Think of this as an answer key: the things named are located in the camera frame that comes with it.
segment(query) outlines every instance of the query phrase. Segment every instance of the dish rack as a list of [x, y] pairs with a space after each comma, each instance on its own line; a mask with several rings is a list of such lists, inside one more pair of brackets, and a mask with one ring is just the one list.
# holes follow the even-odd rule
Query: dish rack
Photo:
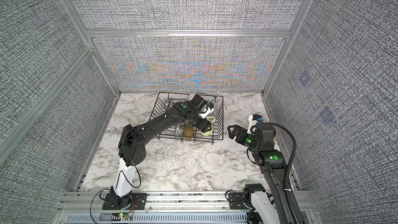
[[[207, 102], [212, 102], [214, 104], [214, 117], [216, 120], [214, 122], [213, 133], [208, 136], [204, 136], [201, 134], [199, 130], [194, 127], [194, 136], [193, 137], [185, 137], [183, 135], [183, 126], [187, 124], [187, 121], [182, 122], [176, 126], [170, 127], [166, 129], [161, 134], [157, 135], [157, 138], [171, 138], [171, 139], [179, 139], [181, 141], [193, 141], [193, 142], [209, 142], [214, 144], [214, 140], [222, 140], [224, 138], [224, 97], [217, 95], [208, 95], [205, 93], [198, 93], [204, 100]], [[152, 109], [152, 113], [150, 115], [149, 120], [156, 118], [157, 116], [162, 115], [166, 112], [170, 107], [173, 106], [174, 103], [179, 101], [187, 101], [190, 93], [167, 93], [160, 92], [158, 97], [156, 98], [155, 105]]]

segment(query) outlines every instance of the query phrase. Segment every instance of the blue square patch on wall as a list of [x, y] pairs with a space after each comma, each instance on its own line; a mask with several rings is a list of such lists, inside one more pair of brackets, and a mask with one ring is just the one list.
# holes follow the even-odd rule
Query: blue square patch on wall
[[330, 124], [334, 121], [334, 115], [328, 106], [324, 107], [319, 115], [325, 124]]
[[300, 76], [300, 82], [303, 86], [307, 85], [307, 83], [310, 81], [310, 75], [308, 74], [307, 71], [304, 71], [301, 76]]

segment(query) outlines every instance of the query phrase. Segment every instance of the wire dish rack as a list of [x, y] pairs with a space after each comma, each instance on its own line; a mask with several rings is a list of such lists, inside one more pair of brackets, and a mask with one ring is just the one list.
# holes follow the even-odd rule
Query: wire dish rack
[[[183, 135], [183, 126], [188, 122], [183, 122], [176, 126], [170, 127], [161, 134], [157, 135], [157, 138], [171, 138], [171, 139], [179, 139], [181, 141], [199, 141], [199, 142], [209, 142], [214, 143], [214, 140], [222, 140], [224, 138], [224, 97], [216, 96], [216, 95], [208, 95], [205, 93], [198, 93], [204, 100], [207, 102], [212, 102], [214, 104], [214, 112], [213, 115], [216, 118], [214, 122], [213, 133], [204, 136], [201, 134], [199, 130], [195, 127], [193, 137], [185, 137]], [[149, 120], [156, 118], [159, 115], [162, 115], [166, 112], [170, 107], [173, 106], [174, 103], [179, 101], [187, 101], [189, 93], [167, 93], [160, 92], [158, 97], [156, 98], [155, 105], [152, 109], [152, 113], [150, 115]]]

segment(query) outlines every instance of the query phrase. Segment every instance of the side wall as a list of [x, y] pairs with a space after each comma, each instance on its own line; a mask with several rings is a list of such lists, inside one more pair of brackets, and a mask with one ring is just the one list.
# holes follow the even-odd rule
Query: side wall
[[[60, 0], [2, 0], [1, 6], [0, 152], [86, 47]], [[114, 97], [88, 57], [0, 165], [0, 223], [26, 217], [51, 223], [63, 193], [79, 179]]]
[[397, 27], [397, 0], [314, 0], [266, 96], [325, 223], [398, 220]]

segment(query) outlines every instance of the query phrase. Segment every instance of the marble table surface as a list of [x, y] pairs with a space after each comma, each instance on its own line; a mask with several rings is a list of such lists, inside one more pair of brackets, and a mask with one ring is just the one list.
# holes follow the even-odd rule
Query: marble table surface
[[[122, 94], [80, 191], [98, 191], [115, 184], [119, 167], [117, 145], [123, 128], [149, 120], [157, 93]], [[250, 114], [268, 120], [259, 93], [219, 93], [224, 97], [224, 138], [214, 144], [154, 138], [147, 157], [137, 165], [142, 185], [135, 191], [242, 190], [247, 183], [269, 187], [258, 166], [246, 156], [246, 147], [228, 137], [227, 126], [248, 126]], [[137, 173], [133, 184], [138, 185]]]

